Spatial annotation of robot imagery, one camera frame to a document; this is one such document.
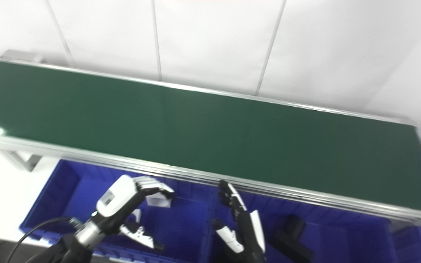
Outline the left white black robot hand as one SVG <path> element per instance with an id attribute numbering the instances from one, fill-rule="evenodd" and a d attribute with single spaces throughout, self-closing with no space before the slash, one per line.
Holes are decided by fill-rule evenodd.
<path id="1" fill-rule="evenodd" d="M 148 196 L 159 193 L 166 201 L 176 197 L 175 191 L 155 178 L 143 175 L 135 178 L 122 175 L 102 195 L 96 205 L 92 221 L 105 235 L 122 233 L 133 241 L 162 252 L 165 245 L 155 240 L 140 223 L 128 221 Z"/>

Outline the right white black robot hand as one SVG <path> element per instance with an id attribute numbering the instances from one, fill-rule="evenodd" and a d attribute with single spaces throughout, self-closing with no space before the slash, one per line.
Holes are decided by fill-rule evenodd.
<path id="1" fill-rule="evenodd" d="M 265 263 L 265 237 L 259 212 L 249 212 L 240 193 L 226 180 L 219 180 L 219 198 L 228 207 L 237 230 L 232 230 L 221 219 L 212 219 L 212 228 L 225 245 L 216 257 L 221 263 Z"/>

